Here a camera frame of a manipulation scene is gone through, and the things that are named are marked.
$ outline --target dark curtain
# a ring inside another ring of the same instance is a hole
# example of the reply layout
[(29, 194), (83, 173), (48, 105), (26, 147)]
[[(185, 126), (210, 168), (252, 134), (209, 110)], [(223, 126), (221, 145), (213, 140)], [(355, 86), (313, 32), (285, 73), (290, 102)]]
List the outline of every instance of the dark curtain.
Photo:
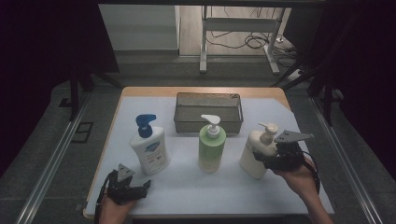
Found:
[(332, 68), (341, 109), (396, 179), (395, 10), (390, 1), (369, 2)]
[(93, 1), (1, 1), (0, 92), (2, 174), (50, 102), (70, 78), (118, 72), (99, 7)]

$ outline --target human hand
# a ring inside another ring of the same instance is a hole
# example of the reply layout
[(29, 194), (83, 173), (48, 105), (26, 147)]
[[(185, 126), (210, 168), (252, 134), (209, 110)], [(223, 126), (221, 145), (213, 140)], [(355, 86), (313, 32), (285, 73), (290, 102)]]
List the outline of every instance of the human hand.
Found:
[[(308, 162), (308, 164), (310, 164), (312, 167), (316, 168), (314, 163), (307, 157), (305, 157), (305, 161)], [(318, 195), (315, 180), (311, 172), (305, 166), (302, 165), (295, 171), (273, 170), (273, 172), (276, 175), (282, 176), (286, 180), (288, 186), (303, 200), (306, 197)]]
[(113, 202), (107, 194), (104, 195), (101, 205), (102, 210), (99, 217), (100, 224), (122, 224), (127, 218), (129, 211), (134, 207), (137, 201), (130, 201), (123, 205)]
[[(313, 162), (304, 157), (312, 167), (316, 169)], [(305, 167), (300, 166), (295, 171), (273, 170), (274, 174), (282, 176), (288, 186), (297, 193), (308, 209), (309, 216), (314, 224), (333, 224), (332, 219), (327, 214), (318, 196), (317, 187), (311, 172)]]

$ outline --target metal rail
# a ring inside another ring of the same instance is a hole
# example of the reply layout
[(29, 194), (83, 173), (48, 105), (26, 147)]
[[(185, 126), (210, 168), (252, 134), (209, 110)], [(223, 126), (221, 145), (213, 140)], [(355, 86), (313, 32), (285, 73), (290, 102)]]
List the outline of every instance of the metal rail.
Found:
[(335, 155), (337, 156), (337, 159), (339, 160), (340, 165), (344, 170), (346, 178), (349, 181), (349, 184), (352, 187), (353, 191), (355, 192), (355, 195), (359, 203), (361, 204), (361, 208), (364, 214), (366, 215), (367, 220), (372, 224), (380, 224), (380, 223), (382, 224), (381, 217), (379, 216), (375, 208), (373, 200), (371, 199), (366, 188), (361, 183), (361, 180), (359, 179), (358, 174), (353, 168), (346, 154), (346, 151), (344, 150), (343, 146), (341, 145), (337, 137), (337, 134), (335, 133), (334, 129), (327, 124), (325, 118), (323, 118), (322, 108), (318, 99), (316, 98), (314, 99), (311, 97), (310, 100), (311, 103), (314, 105), (314, 108), (316, 109), (316, 114), (318, 116), (320, 124), (324, 132), (326, 133), (328, 139), (332, 143), (332, 148), (334, 149)]
[(67, 125), (66, 130), (64, 131), (64, 135), (62, 136), (61, 141), (58, 146), (55, 148), (52, 153), (49, 161), (44, 168), (43, 173), (35, 183), (35, 187), (29, 195), (24, 207), (22, 208), (17, 221), (15, 223), (32, 223), (35, 214), (40, 207), (41, 202), (44, 199), (45, 194), (47, 193), (48, 188), (50, 187), (50, 183), (55, 176), (56, 171), (58, 170), (59, 165), (62, 162), (62, 158), (64, 157), (64, 153), (66, 152), (70, 141), (73, 137), (76, 128), (78, 127), (78, 123), (81, 120), (85, 109), (87, 107), (87, 103), (90, 100), (90, 94), (88, 92), (84, 93), (81, 96), (81, 105), (80, 110), (78, 111), (74, 121), (70, 121)]

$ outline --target pump bottle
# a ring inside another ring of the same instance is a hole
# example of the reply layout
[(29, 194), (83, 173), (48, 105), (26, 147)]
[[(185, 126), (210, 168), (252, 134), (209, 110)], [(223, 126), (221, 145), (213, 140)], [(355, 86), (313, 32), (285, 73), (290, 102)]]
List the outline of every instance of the pump bottle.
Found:
[(259, 123), (265, 127), (265, 131), (252, 131), (245, 145), (239, 164), (256, 179), (261, 179), (267, 169), (261, 161), (256, 161), (253, 156), (254, 152), (260, 152), (268, 157), (277, 155), (276, 143), (274, 142), (274, 135), (278, 131), (278, 127), (274, 123), (264, 124)]
[(210, 124), (204, 126), (199, 132), (198, 165), (201, 170), (207, 173), (214, 173), (220, 167), (226, 133), (219, 126), (219, 116), (201, 115), (201, 118), (206, 119)]
[(129, 142), (145, 175), (154, 175), (169, 164), (163, 128), (149, 125), (156, 118), (155, 115), (150, 114), (137, 116), (138, 133)]

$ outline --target blue pump cap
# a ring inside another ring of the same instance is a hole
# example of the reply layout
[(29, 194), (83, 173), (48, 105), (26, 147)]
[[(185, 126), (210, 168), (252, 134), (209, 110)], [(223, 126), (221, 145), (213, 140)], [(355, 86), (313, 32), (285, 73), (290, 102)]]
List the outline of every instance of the blue pump cap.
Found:
[(149, 122), (155, 120), (157, 116), (152, 114), (143, 114), (136, 117), (136, 124), (139, 126), (139, 135), (142, 138), (148, 138), (152, 135), (152, 129)]

